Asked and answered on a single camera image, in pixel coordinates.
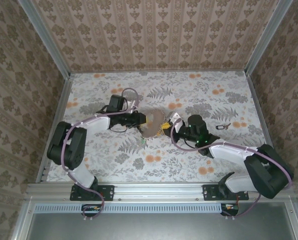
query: damask wallpaper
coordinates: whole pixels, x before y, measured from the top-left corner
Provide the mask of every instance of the damask wallpaper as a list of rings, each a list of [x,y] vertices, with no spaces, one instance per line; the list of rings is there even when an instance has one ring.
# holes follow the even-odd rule
[[[78,73],[73,80],[64,121],[89,118],[110,101],[112,94],[133,87],[139,93],[139,112],[159,109],[179,113],[185,121],[203,117],[210,133],[226,141],[261,146],[260,121],[243,71]],[[124,96],[134,100],[132,91]],[[228,125],[217,130],[217,125]],[[124,127],[114,126],[113,131]],[[222,159],[178,150],[165,135],[142,138],[135,128],[126,132],[88,129],[84,161],[100,182],[217,182],[227,173],[243,170]],[[181,140],[179,144],[188,148]],[[51,163],[48,181],[70,181],[61,166]]]
[[[0,240],[35,182],[63,78],[17,1],[0,0]]]
[[[298,0],[251,75],[274,146],[293,166],[298,193]]]
[[[33,0],[72,72],[243,69],[277,0]]]

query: floral tablecloth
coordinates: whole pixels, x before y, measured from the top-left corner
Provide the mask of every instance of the floral tablecloth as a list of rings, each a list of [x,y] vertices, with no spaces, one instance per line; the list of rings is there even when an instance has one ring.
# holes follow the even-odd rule
[[[210,133],[246,146],[265,142],[246,76],[242,71],[131,72],[76,74],[64,120],[75,123],[109,103],[112,94],[132,87],[140,95],[139,112],[161,109],[183,119],[199,114]],[[126,98],[132,99],[131,91]],[[228,130],[215,126],[229,124]],[[231,162],[184,152],[167,136],[141,138],[137,129],[109,130],[87,137],[84,161],[101,182],[213,182],[241,171]],[[69,181],[61,166],[51,163],[48,181]]]

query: wall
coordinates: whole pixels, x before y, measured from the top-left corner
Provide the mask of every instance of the wall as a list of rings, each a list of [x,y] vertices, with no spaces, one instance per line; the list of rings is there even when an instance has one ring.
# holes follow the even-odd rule
[[[0,0],[0,239],[11,233],[35,181],[63,87],[17,1]]]
[[[298,193],[298,0],[251,75],[271,139],[294,168]]]
[[[277,0],[33,0],[72,72],[243,69]]]

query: purple cable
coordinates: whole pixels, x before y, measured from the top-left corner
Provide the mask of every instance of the purple cable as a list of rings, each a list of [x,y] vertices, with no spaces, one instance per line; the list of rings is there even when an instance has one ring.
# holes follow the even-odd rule
[[[182,121],[182,119],[180,119],[180,118],[175,121],[175,123],[172,125],[171,133],[170,133],[171,141],[172,141],[173,145],[175,145],[178,149],[183,150],[183,151],[186,151],[186,152],[194,152],[194,151],[206,149],[206,148],[213,147],[213,146],[227,145],[227,146],[230,146],[230,147],[233,147],[233,148],[236,148],[236,149],[246,150],[246,151],[252,152],[254,154],[257,154],[260,157],[263,157],[264,159],[266,159],[269,162],[271,162],[274,165],[276,165],[285,174],[285,176],[288,179],[288,186],[285,187],[285,189],[288,189],[288,188],[290,188],[292,186],[292,180],[291,180],[291,177],[289,176],[288,172],[279,163],[277,163],[275,160],[267,157],[266,155],[264,155],[264,154],[262,154],[262,153],[260,153],[260,152],[258,152],[256,150],[253,150],[253,149],[250,149],[250,148],[246,148],[246,147],[243,147],[243,146],[239,146],[239,145],[236,145],[236,144],[232,144],[232,143],[226,143],[225,141],[224,142],[212,143],[210,145],[202,146],[202,147],[199,147],[199,148],[196,148],[196,149],[185,149],[185,148],[180,147],[179,145],[177,145],[175,143],[175,140],[174,140],[174,137],[173,137],[173,131],[174,131],[175,125],[177,123],[181,122],[181,121]],[[245,212],[237,215],[236,217],[241,217],[241,216],[247,214],[257,204],[257,202],[259,201],[260,197],[261,197],[261,194],[259,194],[258,198],[254,201],[254,203]]]
[[[62,151],[61,151],[61,166],[63,168],[63,170],[68,174],[68,176],[70,177],[70,179],[72,179],[74,181],[74,183],[83,188],[84,190],[86,191],[89,191],[89,192],[92,192],[92,193],[95,193],[96,195],[98,195],[100,198],[101,198],[101,201],[102,201],[102,207],[100,208],[100,210],[93,216],[94,218],[96,218],[100,213],[101,211],[103,210],[103,207],[104,207],[104,198],[101,194],[99,194],[97,191],[95,190],[92,190],[92,189],[89,189],[87,187],[84,187],[83,185],[81,185],[80,183],[77,182],[77,180],[69,173],[69,170],[67,167],[65,167],[64,165],[64,154],[65,154],[65,147],[67,145],[67,142],[68,142],[68,139],[70,137],[70,134],[71,132],[73,131],[74,128],[76,128],[77,126],[79,125],[82,125],[82,124],[86,124],[86,123],[89,123],[90,121],[93,121],[93,120],[96,120],[98,118],[101,118],[101,117],[107,117],[107,116],[112,116],[112,115],[119,115],[119,114],[125,114],[125,113],[129,113],[133,110],[135,110],[137,107],[138,107],[138,104],[139,104],[139,95],[137,93],[137,91],[131,87],[127,87],[125,89],[123,89],[122,91],[122,94],[124,93],[125,90],[132,90],[135,92],[135,95],[136,95],[136,100],[135,100],[135,103],[134,103],[134,106],[129,109],[129,110],[124,110],[124,111],[119,111],[119,112],[111,112],[111,113],[104,113],[104,114],[99,114],[99,115],[96,115],[96,116],[92,116],[92,117],[89,117],[83,121],[80,121],[80,122],[77,122],[76,124],[72,125],[72,127],[68,130],[64,140],[63,140],[63,146],[62,146]]]

